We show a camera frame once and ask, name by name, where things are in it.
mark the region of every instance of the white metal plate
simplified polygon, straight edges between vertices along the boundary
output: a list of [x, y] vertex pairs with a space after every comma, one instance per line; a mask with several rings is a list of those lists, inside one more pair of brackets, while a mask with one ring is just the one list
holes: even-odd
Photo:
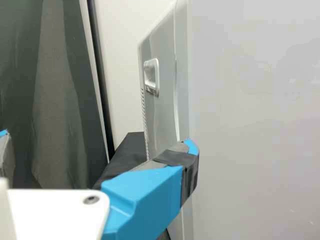
[[[90, 196], [99, 200], [84, 204]], [[8, 190], [17, 240], [100, 240], [110, 201], [97, 190]]]

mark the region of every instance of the white panel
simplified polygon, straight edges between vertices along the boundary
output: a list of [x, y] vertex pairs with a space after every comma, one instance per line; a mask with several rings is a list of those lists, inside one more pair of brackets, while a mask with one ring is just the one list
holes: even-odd
[[[8, 196], [17, 240], [100, 240], [110, 207], [97, 190], [10, 189]], [[90, 197], [97, 202], [85, 204]]]
[[319, 7], [191, 0], [195, 239], [319, 239]]

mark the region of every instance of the blue plastic bracket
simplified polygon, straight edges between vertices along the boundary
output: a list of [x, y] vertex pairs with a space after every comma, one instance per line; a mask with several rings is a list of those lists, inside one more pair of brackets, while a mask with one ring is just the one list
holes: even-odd
[[180, 211], [182, 169], [128, 171], [104, 181], [110, 212], [102, 240], [156, 239]]

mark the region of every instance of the blue clamp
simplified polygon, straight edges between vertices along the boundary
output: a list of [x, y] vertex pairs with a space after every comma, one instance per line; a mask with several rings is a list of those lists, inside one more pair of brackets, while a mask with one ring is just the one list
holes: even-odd
[[0, 131], [0, 138], [7, 135], [8, 134], [8, 131], [5, 129], [5, 130], [2, 130]]
[[[196, 174], [192, 176], [197, 178], [199, 150], [190, 139], [184, 144], [188, 146], [188, 152], [181, 155], [175, 152], [172, 156], [193, 156], [190, 159], [196, 159], [192, 164], [196, 166]], [[186, 173], [191, 167], [180, 165], [179, 159], [177, 162], [166, 162], [162, 168], [128, 171], [101, 184], [101, 191], [110, 198], [102, 240], [153, 240], [168, 227], [186, 200], [182, 196], [189, 196], [197, 184], [197, 179], [192, 180], [192, 187], [186, 190]]]

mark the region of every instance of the white surface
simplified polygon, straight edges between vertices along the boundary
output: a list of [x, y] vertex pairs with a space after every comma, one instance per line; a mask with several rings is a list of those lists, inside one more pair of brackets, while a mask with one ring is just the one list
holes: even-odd
[[191, 0], [197, 240], [320, 237], [320, 2]]
[[0, 238], [3, 240], [16, 240], [7, 189], [7, 179], [0, 177]]
[[[110, 206], [97, 190], [10, 189], [8, 196], [17, 240], [100, 240]], [[89, 196], [99, 201], [84, 204]]]
[[172, 0], [95, 0], [113, 141], [143, 131], [137, 45]]

